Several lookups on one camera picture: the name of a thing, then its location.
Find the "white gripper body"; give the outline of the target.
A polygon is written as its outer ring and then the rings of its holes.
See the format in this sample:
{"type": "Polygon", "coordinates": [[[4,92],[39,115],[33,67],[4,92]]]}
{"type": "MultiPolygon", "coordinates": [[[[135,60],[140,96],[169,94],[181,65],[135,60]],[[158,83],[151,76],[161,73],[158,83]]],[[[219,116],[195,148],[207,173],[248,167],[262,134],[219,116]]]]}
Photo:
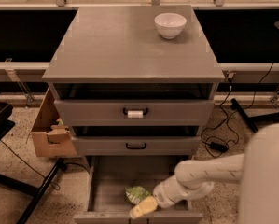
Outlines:
{"type": "Polygon", "coordinates": [[[169,208],[188,198],[188,189],[173,175],[153,189],[153,197],[160,208],[169,208]]]}

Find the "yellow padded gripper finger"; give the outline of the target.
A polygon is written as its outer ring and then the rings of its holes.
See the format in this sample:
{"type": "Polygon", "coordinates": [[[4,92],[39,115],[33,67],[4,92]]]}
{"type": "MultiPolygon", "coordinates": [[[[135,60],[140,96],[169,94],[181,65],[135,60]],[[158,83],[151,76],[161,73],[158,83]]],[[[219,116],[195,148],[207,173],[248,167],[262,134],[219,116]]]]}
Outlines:
{"type": "Polygon", "coordinates": [[[148,196],[130,211],[130,217],[132,219],[137,219],[156,211],[157,208],[158,204],[156,199],[153,196],[148,196]]]}

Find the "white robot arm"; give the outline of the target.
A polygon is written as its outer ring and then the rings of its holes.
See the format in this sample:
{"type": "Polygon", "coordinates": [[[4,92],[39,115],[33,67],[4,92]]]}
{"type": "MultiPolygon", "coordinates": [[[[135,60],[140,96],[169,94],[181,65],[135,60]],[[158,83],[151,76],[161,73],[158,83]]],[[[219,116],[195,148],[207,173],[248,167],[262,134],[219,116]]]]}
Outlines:
{"type": "Polygon", "coordinates": [[[240,185],[237,224],[279,224],[279,123],[256,132],[243,154],[179,162],[174,175],[160,182],[130,217],[204,197],[216,182],[240,185]]]}

